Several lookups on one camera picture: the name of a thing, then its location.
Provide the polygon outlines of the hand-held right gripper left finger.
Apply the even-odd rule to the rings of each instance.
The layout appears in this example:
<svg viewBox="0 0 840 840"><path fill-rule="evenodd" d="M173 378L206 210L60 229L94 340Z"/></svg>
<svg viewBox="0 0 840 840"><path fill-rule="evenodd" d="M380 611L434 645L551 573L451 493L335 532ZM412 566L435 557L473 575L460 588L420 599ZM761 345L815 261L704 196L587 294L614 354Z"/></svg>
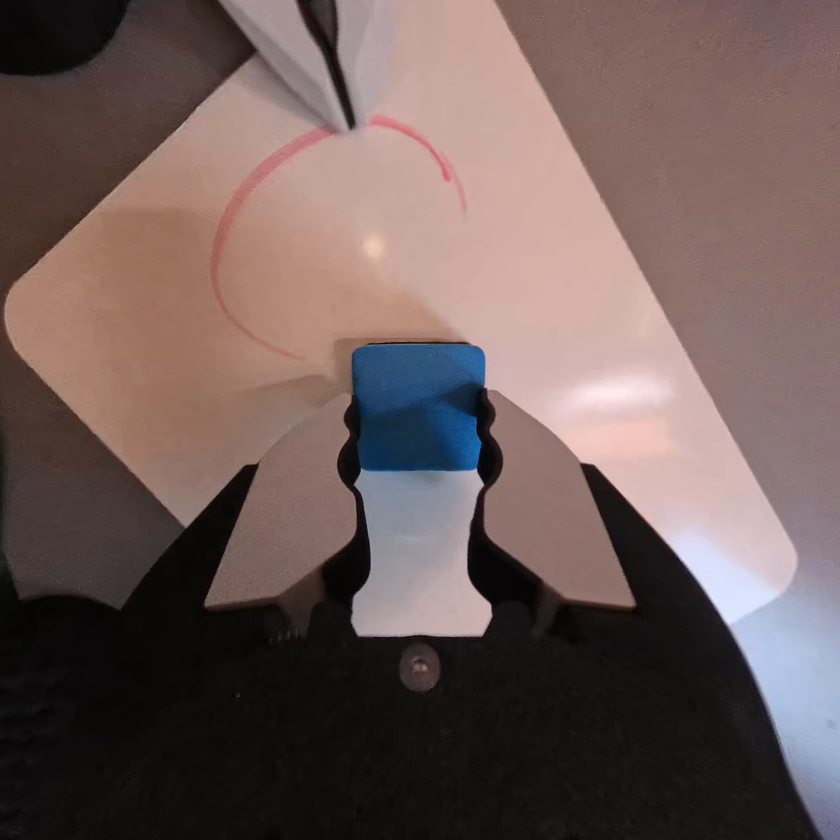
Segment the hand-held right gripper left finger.
<svg viewBox="0 0 840 840"><path fill-rule="evenodd" d="M260 460L204 606L276 607L288 635L307 633L317 604L352 611L369 578L369 529L353 398L334 398Z"/></svg>

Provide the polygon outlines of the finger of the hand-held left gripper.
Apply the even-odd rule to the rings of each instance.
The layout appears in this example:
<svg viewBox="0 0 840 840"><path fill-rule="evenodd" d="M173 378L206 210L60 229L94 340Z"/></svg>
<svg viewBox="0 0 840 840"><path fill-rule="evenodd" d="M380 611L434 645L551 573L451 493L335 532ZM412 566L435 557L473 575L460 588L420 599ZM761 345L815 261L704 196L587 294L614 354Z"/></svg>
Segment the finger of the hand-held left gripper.
<svg viewBox="0 0 840 840"><path fill-rule="evenodd" d="M225 12L262 60L321 121L350 130L328 61L312 36L298 2L222 1Z"/></svg>
<svg viewBox="0 0 840 840"><path fill-rule="evenodd" d="M329 77L340 132L365 126L391 75L395 2L329 2Z"/></svg>

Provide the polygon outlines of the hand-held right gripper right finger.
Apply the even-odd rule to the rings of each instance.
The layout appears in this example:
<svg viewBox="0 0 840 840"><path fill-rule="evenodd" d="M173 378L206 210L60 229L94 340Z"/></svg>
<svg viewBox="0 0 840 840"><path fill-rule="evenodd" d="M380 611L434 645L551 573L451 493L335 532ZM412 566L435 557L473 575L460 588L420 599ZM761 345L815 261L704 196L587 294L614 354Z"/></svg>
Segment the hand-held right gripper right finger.
<svg viewBox="0 0 840 840"><path fill-rule="evenodd" d="M469 580L490 604L486 635L546 634L571 608L637 603L580 460L499 391L480 394L481 487Z"/></svg>

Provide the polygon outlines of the blue whiteboard eraser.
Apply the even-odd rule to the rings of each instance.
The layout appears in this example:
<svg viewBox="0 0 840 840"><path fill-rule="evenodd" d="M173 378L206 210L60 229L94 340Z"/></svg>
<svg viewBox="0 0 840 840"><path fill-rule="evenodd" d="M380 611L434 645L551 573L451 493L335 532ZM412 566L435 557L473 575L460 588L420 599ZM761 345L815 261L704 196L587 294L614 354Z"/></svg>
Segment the blue whiteboard eraser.
<svg viewBox="0 0 840 840"><path fill-rule="evenodd" d="M351 356L367 471L473 471L487 359L470 343L369 343Z"/></svg>

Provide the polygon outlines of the white whiteboard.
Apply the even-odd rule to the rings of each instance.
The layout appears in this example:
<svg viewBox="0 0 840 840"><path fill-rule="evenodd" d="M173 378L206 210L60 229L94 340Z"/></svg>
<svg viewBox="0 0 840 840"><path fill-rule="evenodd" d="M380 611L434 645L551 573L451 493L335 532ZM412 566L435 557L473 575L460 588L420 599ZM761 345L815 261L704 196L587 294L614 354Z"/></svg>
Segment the white whiteboard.
<svg viewBox="0 0 840 840"><path fill-rule="evenodd" d="M182 524L374 340L486 357L509 456L595 465L727 623L795 549L493 2L400 2L378 120L257 57L10 290L21 358Z"/></svg>

